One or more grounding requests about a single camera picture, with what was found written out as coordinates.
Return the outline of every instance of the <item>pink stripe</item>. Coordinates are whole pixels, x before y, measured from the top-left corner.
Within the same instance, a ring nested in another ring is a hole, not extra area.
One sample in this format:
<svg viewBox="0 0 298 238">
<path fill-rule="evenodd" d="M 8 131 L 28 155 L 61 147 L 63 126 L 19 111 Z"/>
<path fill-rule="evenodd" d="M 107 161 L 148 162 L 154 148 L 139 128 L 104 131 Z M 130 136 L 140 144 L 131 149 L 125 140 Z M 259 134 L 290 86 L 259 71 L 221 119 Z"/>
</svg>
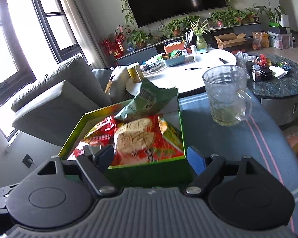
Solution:
<svg viewBox="0 0 298 238">
<path fill-rule="evenodd" d="M 254 136 L 254 139 L 255 139 L 255 141 L 256 141 L 256 143 L 257 143 L 257 146 L 258 146 L 258 148 L 259 148 L 259 151 L 261 152 L 261 155 L 263 156 L 263 159 L 264 159 L 266 168 L 267 168 L 268 172 L 271 173 L 269 164 L 268 164 L 268 162 L 267 162 L 267 159 L 266 159 L 266 157 L 265 157 L 265 154 L 264 154 L 263 150 L 261 149 L 261 145 L 260 145 L 259 142 L 258 142 L 258 139 L 257 139 L 257 137 L 256 137 L 256 135 L 255 135 L 255 132 L 254 132 L 252 126 L 250 125 L 250 123 L 248 122 L 248 120 L 246 120 L 246 122 L 247 122 L 247 124 L 248 124 L 248 126 L 249 126 L 249 128 L 250 128 L 250 131 L 252 132 L 252 134 L 253 134 L 253 136 Z"/>
<path fill-rule="evenodd" d="M 284 181 L 283 181 L 282 175 L 280 174 L 280 171 L 279 171 L 278 166 L 277 166 L 277 164 L 276 164 L 276 162 L 275 162 L 275 159 L 274 159 L 274 157 L 273 157 L 273 155 L 272 155 L 272 153 L 271 153 L 271 151 L 270 151 L 270 149 L 269 149 L 269 147 L 268 147 L 268 145 L 267 145 L 267 143 L 266 143 L 266 140 L 265 140 L 263 134 L 261 133 L 261 130 L 259 129 L 258 125 L 256 124 L 254 118 L 253 118 L 252 116 L 250 116 L 250 118 L 252 119 L 253 123 L 255 124 L 256 129 L 258 130 L 259 135 L 261 136 L 261 139 L 262 139 L 262 141 L 264 142 L 264 145 L 265 145 L 265 147 L 266 147 L 266 149 L 267 149 L 267 152 L 268 152 L 268 154 L 269 154 L 269 156 L 270 156 L 270 158 L 271 158 L 271 160 L 272 160 L 272 162 L 273 162 L 273 165 L 274 165 L 274 167 L 275 167 L 275 170 L 276 170 L 276 172 L 277 172 L 279 181 L 281 182 L 282 185 L 284 185 Z M 295 233 L 294 220 L 293 220 L 292 216 L 291 216 L 291 218 L 290 218 L 290 226 L 291 226 L 291 230 L 292 230 L 292 232 Z"/>
<path fill-rule="evenodd" d="M 273 162 L 273 165 L 274 165 L 274 167 L 275 167 L 275 170 L 276 170 L 276 172 L 277 172 L 279 181 L 281 182 L 282 185 L 284 185 L 284 182 L 283 182 L 283 179 L 282 179 L 282 175 L 280 174 L 280 171 L 279 171 L 278 166 L 277 166 L 277 164 L 276 164 L 276 162 L 275 162 L 275 159 L 274 159 L 274 157 L 273 157 L 273 155 L 272 155 L 272 153 L 271 153 L 271 151 L 270 151 L 270 149 L 269 149 L 269 147 L 268 147 L 268 145 L 267 145 L 267 143 L 266 143 L 266 140 L 264 139 L 263 134 L 261 133 L 261 130 L 259 129 L 258 125 L 256 124 L 254 118 L 253 118 L 252 116 L 250 116 L 250 118 L 252 119 L 253 123 L 255 124 L 255 126 L 256 126 L 256 128 L 257 128 L 257 130 L 258 130 L 258 132 L 259 132 L 259 135 L 261 136 L 261 139 L 262 139 L 262 141 L 264 142 L 264 145 L 265 145 L 265 147 L 266 147 L 266 149 L 267 149 L 267 152 L 268 152 L 268 154 L 269 154 L 269 156 L 270 156 L 270 158 L 271 158 L 271 160 L 272 160 L 272 162 Z"/>
</svg>

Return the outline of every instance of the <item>blue gripper pad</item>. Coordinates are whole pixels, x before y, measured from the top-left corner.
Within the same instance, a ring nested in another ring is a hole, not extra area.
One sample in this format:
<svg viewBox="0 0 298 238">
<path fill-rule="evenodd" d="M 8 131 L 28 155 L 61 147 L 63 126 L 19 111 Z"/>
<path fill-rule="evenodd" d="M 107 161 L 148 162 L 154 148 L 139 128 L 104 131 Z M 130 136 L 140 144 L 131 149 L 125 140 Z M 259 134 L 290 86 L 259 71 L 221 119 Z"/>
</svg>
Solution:
<svg viewBox="0 0 298 238">
<path fill-rule="evenodd" d="M 202 153 L 194 146 L 188 147 L 187 160 L 197 175 L 207 169 Z"/>
</svg>

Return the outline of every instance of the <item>lid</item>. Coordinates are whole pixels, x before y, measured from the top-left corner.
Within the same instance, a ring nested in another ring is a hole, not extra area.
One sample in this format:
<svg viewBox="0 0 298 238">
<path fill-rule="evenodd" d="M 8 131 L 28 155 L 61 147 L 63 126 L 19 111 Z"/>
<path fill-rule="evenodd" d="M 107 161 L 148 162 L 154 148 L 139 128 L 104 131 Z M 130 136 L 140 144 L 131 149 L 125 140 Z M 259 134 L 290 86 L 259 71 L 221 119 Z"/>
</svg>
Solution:
<svg viewBox="0 0 298 238">
<path fill-rule="evenodd" d="M 273 72 L 270 69 L 260 68 L 261 74 L 271 75 Z"/>
<path fill-rule="evenodd" d="M 135 62 L 135 63 L 133 63 L 133 64 L 127 66 L 127 70 L 132 69 L 132 68 L 137 67 L 137 66 L 140 67 L 139 63 L 138 63 L 138 62 Z"/>
</svg>

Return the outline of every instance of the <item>pen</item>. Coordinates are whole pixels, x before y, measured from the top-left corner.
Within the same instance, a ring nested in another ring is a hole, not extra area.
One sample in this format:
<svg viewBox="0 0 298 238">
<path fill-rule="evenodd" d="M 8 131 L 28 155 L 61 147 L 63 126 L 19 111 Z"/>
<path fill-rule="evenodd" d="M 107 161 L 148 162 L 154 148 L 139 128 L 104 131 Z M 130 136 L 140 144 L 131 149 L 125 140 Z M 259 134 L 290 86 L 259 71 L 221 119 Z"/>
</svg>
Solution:
<svg viewBox="0 0 298 238">
<path fill-rule="evenodd" d="M 222 58 L 219 58 L 219 60 L 220 60 L 222 63 L 228 63 L 228 61 L 225 61 L 225 60 L 222 59 Z"/>
<path fill-rule="evenodd" d="M 202 68 L 189 68 L 189 69 L 186 69 L 186 71 L 197 70 L 197 69 L 202 69 Z"/>
</svg>

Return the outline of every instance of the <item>throw pillow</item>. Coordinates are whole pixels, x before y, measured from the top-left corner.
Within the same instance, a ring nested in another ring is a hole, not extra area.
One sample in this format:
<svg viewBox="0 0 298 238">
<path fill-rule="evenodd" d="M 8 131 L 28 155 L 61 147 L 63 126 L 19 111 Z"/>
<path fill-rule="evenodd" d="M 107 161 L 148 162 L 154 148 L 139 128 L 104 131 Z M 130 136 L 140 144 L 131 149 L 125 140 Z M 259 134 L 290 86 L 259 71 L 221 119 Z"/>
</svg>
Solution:
<svg viewBox="0 0 298 238">
<path fill-rule="evenodd" d="M 110 98 L 113 104 L 130 99 L 129 93 L 126 91 L 126 83 L 130 78 L 127 67 L 124 66 L 115 74 L 110 86 Z"/>
<path fill-rule="evenodd" d="M 17 112 L 38 95 L 62 81 L 68 81 L 99 107 L 112 104 L 110 96 L 103 91 L 86 61 L 78 55 L 62 62 L 55 71 L 46 74 L 44 79 L 28 85 L 27 91 L 21 93 L 12 103 L 11 110 Z"/>
<path fill-rule="evenodd" d="M 92 72 L 97 78 L 103 91 L 105 91 L 107 84 L 109 82 L 110 76 L 112 74 L 112 70 L 111 69 L 93 69 Z"/>
</svg>

